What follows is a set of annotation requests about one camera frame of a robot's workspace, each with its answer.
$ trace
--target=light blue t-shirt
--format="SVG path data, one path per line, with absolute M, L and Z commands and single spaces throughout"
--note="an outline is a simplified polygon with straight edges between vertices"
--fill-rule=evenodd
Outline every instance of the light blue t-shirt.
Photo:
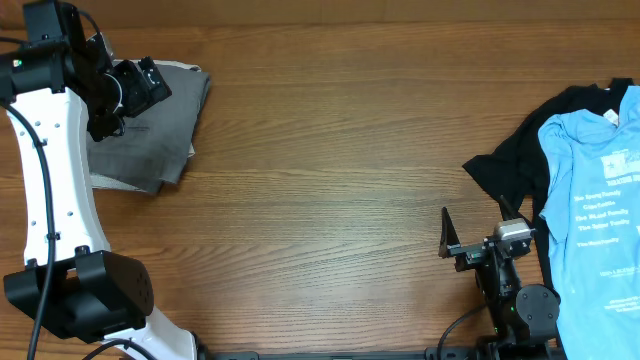
M 640 359 L 640 87 L 599 116 L 555 115 L 538 131 L 549 163 L 551 276 L 569 360 Z

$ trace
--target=folded cloth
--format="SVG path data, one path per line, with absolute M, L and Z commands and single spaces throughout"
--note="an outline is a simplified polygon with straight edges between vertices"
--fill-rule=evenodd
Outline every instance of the folded cloth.
M 87 136 L 91 180 L 96 188 L 157 193 L 177 184 L 193 155 L 191 138 L 211 83 L 194 65 L 156 61 L 172 95 L 131 119 L 125 134 L 96 143 Z

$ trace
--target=brown wooden surface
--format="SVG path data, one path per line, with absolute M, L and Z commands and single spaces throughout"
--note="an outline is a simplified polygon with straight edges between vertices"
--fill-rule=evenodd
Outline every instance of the brown wooden surface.
M 110 31 L 120 57 L 199 64 L 214 86 L 180 185 L 96 191 L 100 220 L 114 251 L 146 264 L 157 305 L 215 351 L 433 346 L 481 302 L 473 273 L 437 256 L 440 208 L 465 243 L 499 219 L 461 164 L 566 86 L 638 75 L 639 33 L 632 21 Z M 6 120 L 0 164 L 6 274 L 22 268 L 27 224 Z M 535 254 L 518 270 L 540 281 Z M 32 321 L 4 297 L 0 318 L 0 358 L 22 358 Z M 490 327 L 484 314 L 450 342 Z M 46 332 L 40 344 L 50 359 L 92 348 Z
M 22 4 L 0 1 L 0 29 L 22 29 Z M 637 0 L 67 0 L 102 28 L 406 21 L 638 19 Z

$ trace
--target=black cable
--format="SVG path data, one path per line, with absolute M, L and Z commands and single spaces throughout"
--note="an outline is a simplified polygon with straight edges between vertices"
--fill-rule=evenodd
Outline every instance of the black cable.
M 108 343 L 103 344 L 99 348 L 97 348 L 97 349 L 93 350 L 92 352 L 90 352 L 89 355 L 87 355 L 84 358 L 82 358 L 82 360 L 91 360 L 94 357 L 96 357 L 98 354 L 100 354 L 103 351 L 107 350 L 108 348 L 111 348 L 111 347 L 114 347 L 114 346 L 117 346 L 117 345 L 124 345 L 124 349 L 125 350 L 130 347 L 133 350 L 139 352 L 140 355 L 144 356 L 147 360 L 157 360 L 155 358 L 155 356 L 151 355 L 151 353 L 148 352 L 142 346 L 134 343 L 131 340 L 125 340 L 125 339 L 115 339 L 113 341 L 109 341 Z
M 23 45 L 27 43 L 24 40 L 9 38 L 6 36 L 0 36 L 0 42 L 9 42 L 9 43 L 18 44 L 18 45 Z
M 96 21 L 93 20 L 93 18 L 91 17 L 91 15 L 89 15 L 88 12 L 78 10 L 78 14 L 84 16 L 87 19 L 87 21 L 91 23 L 91 26 L 93 26 L 93 30 L 96 31 L 96 34 L 100 34 L 100 28 L 98 27 L 98 23 L 96 23 Z
M 458 318 L 458 320 L 454 321 L 453 324 L 451 324 L 447 330 L 445 330 L 444 334 L 442 334 L 442 337 L 440 337 L 440 341 L 438 341 L 438 350 L 436 352 L 436 358 L 437 360 L 442 360 L 442 347 L 444 346 L 444 341 L 447 339 L 447 336 L 449 336 L 449 333 L 451 331 L 453 331 L 453 329 L 456 328 L 456 326 L 460 325 L 463 321 L 467 320 L 468 318 L 470 318 L 471 316 L 479 313 L 480 311 L 482 311 L 485 307 L 487 307 L 487 304 L 483 304 L 478 306 L 477 308 L 469 311 L 468 313 L 460 316 Z
M 7 109 L 27 130 L 27 133 L 33 140 L 34 147 L 38 153 L 38 159 L 40 160 L 40 168 L 42 169 L 42 182 L 44 183 L 44 200 L 47 213 L 47 239 L 49 241 L 49 255 L 47 258 L 47 272 L 44 277 L 44 284 L 42 285 L 42 296 L 40 297 L 40 303 L 38 304 L 38 310 L 36 316 L 33 319 L 33 331 L 31 332 L 31 341 L 29 342 L 29 352 L 27 353 L 27 359 L 33 360 L 36 357 L 36 347 L 38 346 L 38 337 L 40 336 L 40 327 L 42 326 L 42 318 L 44 317 L 44 311 L 47 307 L 47 301 L 49 299 L 49 293 L 51 292 L 51 282 L 53 279 L 53 266 L 52 264 L 56 259 L 56 228 L 53 219 L 53 197 L 51 195 L 51 178 L 49 176 L 49 166 L 47 165 L 47 158 L 44 155 L 43 144 L 38 138 L 38 134 L 33 130 L 33 127 L 22 114 L 16 110 L 13 106 L 5 103 L 0 103 L 0 106 Z

